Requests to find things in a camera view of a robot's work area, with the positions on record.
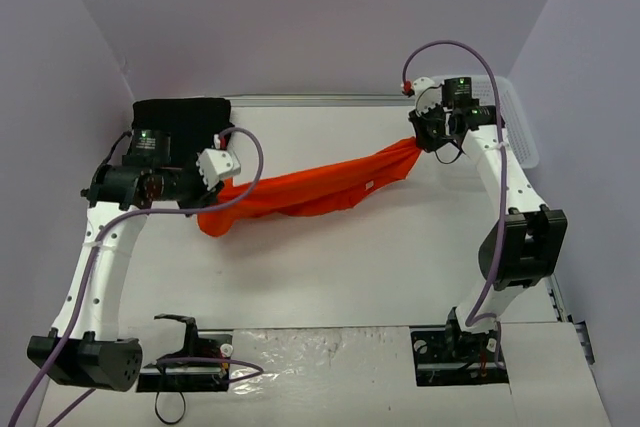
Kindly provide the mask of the orange t shirt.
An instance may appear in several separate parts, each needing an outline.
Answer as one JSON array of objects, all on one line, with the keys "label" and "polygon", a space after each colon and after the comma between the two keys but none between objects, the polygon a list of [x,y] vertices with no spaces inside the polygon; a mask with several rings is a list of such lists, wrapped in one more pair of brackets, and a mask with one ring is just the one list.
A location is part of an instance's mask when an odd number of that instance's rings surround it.
[{"label": "orange t shirt", "polygon": [[212,237],[233,224],[274,214],[314,217],[348,210],[376,191],[407,179],[420,157],[413,137],[366,157],[262,179],[251,194],[221,211],[197,216],[200,230]]}]

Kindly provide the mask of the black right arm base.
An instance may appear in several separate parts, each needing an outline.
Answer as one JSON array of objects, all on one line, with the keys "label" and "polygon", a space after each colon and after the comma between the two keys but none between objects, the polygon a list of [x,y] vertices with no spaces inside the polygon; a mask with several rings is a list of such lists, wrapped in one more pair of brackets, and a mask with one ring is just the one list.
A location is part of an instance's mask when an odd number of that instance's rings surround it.
[{"label": "black right arm base", "polygon": [[471,335],[458,350],[447,342],[443,327],[410,330],[415,382],[418,387],[507,385],[509,374],[496,357],[496,332]]}]

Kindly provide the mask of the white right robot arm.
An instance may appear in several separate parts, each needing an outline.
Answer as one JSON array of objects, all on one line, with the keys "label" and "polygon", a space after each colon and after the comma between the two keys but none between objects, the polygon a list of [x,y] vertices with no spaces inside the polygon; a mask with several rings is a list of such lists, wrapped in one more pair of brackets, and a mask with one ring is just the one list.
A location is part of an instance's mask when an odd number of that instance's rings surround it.
[{"label": "white right robot arm", "polygon": [[480,278],[452,309],[443,336],[446,353],[465,360],[478,350],[478,334],[496,330],[518,296],[554,273],[568,221],[534,190],[508,142],[500,106],[481,104],[471,78],[421,77],[405,87],[415,97],[409,121],[417,146],[432,154],[457,148],[475,167],[496,217],[478,250]]}]

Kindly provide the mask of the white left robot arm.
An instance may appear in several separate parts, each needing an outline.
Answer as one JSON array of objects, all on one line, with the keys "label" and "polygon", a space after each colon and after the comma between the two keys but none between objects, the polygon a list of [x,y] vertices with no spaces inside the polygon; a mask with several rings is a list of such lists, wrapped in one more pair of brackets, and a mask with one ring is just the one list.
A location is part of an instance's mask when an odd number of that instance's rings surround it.
[{"label": "white left robot arm", "polygon": [[195,362],[201,340],[191,319],[157,340],[141,331],[126,337],[119,327],[121,298],[136,242],[153,215],[201,213],[214,204],[240,164],[228,151],[228,129],[187,156],[173,152],[170,133],[132,129],[121,161],[105,158],[88,188],[86,229],[66,300],[49,332],[34,335],[27,357],[38,381],[95,390],[128,391],[143,366],[168,355],[179,365]]}]

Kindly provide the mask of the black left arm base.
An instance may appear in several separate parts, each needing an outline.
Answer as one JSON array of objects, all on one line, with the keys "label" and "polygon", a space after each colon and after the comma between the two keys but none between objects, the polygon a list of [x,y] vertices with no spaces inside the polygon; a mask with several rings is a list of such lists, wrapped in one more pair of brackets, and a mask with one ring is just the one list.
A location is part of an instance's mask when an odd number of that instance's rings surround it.
[{"label": "black left arm base", "polygon": [[[194,347],[187,354],[196,358],[223,359],[233,353],[231,331],[201,330]],[[227,392],[230,367],[226,363],[190,360],[167,364],[161,368],[145,366],[135,385],[136,393],[215,393]]]}]

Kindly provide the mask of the black folded t shirt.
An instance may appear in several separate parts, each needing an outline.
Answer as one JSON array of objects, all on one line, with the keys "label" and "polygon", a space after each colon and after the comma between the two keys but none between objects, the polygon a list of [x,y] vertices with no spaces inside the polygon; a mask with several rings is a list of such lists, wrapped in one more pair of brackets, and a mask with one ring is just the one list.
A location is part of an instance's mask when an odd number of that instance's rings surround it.
[{"label": "black folded t shirt", "polygon": [[171,167],[183,167],[214,143],[214,135],[233,126],[231,102],[225,98],[147,99],[133,104],[134,129],[164,132],[170,137]]}]

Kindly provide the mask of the white plastic basket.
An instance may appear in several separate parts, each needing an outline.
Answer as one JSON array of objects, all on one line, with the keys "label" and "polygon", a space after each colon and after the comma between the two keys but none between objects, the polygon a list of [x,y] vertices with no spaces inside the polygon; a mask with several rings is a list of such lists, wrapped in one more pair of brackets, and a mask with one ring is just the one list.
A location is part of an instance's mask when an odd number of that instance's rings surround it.
[{"label": "white plastic basket", "polygon": [[[489,77],[474,75],[471,79],[473,96],[479,99],[480,104],[494,105]],[[496,86],[512,150],[523,169],[533,169],[539,165],[539,153],[516,89],[507,78],[501,76],[496,77]]]}]

